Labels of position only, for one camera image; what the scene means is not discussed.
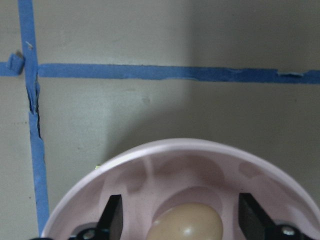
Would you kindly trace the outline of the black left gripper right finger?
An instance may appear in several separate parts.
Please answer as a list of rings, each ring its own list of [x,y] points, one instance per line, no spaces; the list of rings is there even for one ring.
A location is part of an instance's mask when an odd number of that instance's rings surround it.
[[[276,226],[251,193],[238,195],[238,225],[246,240],[267,240]]]

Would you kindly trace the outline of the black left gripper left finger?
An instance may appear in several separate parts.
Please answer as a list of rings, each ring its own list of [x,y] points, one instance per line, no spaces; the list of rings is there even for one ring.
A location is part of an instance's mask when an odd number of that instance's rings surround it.
[[[120,240],[123,224],[122,196],[111,195],[96,225],[98,240]]]

